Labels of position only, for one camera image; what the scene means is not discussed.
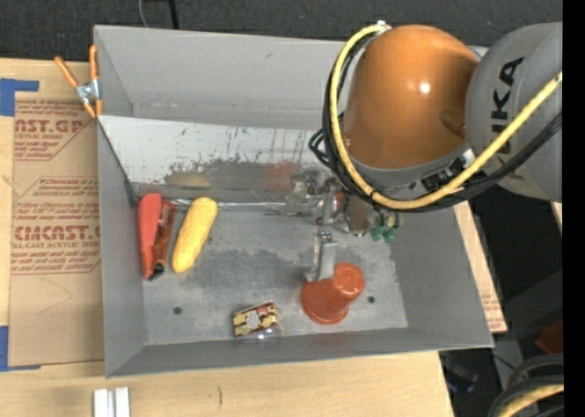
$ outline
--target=yellow cable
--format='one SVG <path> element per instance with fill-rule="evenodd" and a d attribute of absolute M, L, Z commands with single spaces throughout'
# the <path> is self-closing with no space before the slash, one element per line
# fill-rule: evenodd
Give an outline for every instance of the yellow cable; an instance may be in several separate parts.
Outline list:
<path fill-rule="evenodd" d="M 351 176 L 354 183 L 356 183 L 356 185 L 364 192 L 364 194 L 371 195 L 371 198 L 374 201 L 389 209 L 404 210 L 422 208 L 451 194 L 461 184 L 467 181 L 475 172 L 477 172 L 497 152 L 497 150 L 510 139 L 510 137 L 518 130 L 518 128 L 555 91 L 555 89 L 563 80 L 563 73 L 561 71 L 555 78 L 550 80 L 547 85 L 542 88 L 542 90 L 528 103 L 526 107 L 524 107 L 524 109 L 516 116 L 516 118 L 512 120 L 512 122 L 503 130 L 503 132 L 497 136 L 497 138 L 473 161 L 470 166 L 468 166 L 460 175 L 458 175 L 445 186 L 440 187 L 436 191 L 417 199 L 399 200 L 386 198 L 366 182 L 366 180 L 357 172 L 349 157 L 349 153 L 347 152 L 343 143 L 343 137 L 339 127 L 339 120 L 337 118 L 337 85 L 339 84 L 347 55 L 354 47 L 354 45 L 359 40 L 368 35 L 381 33 L 387 29 L 387 26 L 380 24 L 365 27 L 353 35 L 344 45 L 341 53 L 339 54 L 339 57 L 337 58 L 337 61 L 335 62 L 331 78 L 331 88 L 329 91 L 329 111 L 331 114 L 331 128 L 335 140 L 335 146 L 341 161 L 346 166 L 347 172 Z"/>
<path fill-rule="evenodd" d="M 522 411 L 530 404 L 547 398 L 548 396 L 552 396 L 553 394 L 558 394 L 564 390 L 564 384 L 552 384 L 536 388 L 535 390 L 529 391 L 507 403 L 502 409 L 500 409 L 497 417 L 513 417 L 517 412 Z"/>

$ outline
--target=black floor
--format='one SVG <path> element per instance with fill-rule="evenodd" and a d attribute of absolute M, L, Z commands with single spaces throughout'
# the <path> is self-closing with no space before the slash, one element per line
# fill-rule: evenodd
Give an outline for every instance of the black floor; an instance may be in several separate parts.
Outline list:
<path fill-rule="evenodd" d="M 341 40 L 384 19 L 394 26 L 434 25 L 479 46 L 490 46 L 519 27 L 563 19 L 563 0 L 176 0 L 176 4 L 180 26 L 187 30 Z M 171 26 L 165 0 L 144 0 L 144 15 L 152 27 Z M 0 57 L 59 55 L 87 60 L 95 24 L 141 26 L 137 0 L 0 0 Z M 494 190 L 478 197 L 473 209 L 484 227 L 504 302 L 559 268 L 560 237 L 546 204 Z M 457 415 L 483 417 L 499 391 L 494 359 L 485 351 L 463 351 L 457 358 L 480 374 L 472 393 L 453 396 Z"/>

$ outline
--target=blue tape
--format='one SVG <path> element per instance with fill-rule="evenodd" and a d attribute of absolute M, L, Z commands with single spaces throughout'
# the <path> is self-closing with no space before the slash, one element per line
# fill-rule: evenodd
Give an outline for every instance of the blue tape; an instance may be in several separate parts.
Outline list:
<path fill-rule="evenodd" d="M 0 373 L 18 369 L 38 369 L 39 367 L 8 367 L 8 326 L 0 326 Z"/>
<path fill-rule="evenodd" d="M 0 79 L 0 115 L 15 115 L 16 91 L 38 91 L 38 80 Z"/>

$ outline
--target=yellow corn toy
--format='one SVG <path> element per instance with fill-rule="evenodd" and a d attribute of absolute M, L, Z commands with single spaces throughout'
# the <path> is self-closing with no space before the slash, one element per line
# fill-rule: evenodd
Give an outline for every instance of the yellow corn toy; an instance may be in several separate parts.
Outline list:
<path fill-rule="evenodd" d="M 195 263 L 209 230 L 218 214 L 218 204 L 211 198 L 193 201 L 176 238 L 171 265 L 176 273 L 184 273 Z"/>

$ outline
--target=red cup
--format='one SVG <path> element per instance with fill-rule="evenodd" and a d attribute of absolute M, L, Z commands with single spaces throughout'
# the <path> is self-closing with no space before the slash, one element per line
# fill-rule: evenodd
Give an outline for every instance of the red cup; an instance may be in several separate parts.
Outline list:
<path fill-rule="evenodd" d="M 334 325 L 349 313 L 349 306 L 363 292 L 364 274 L 350 262 L 335 265 L 333 279 L 308 282 L 301 292 L 301 306 L 315 323 Z"/>

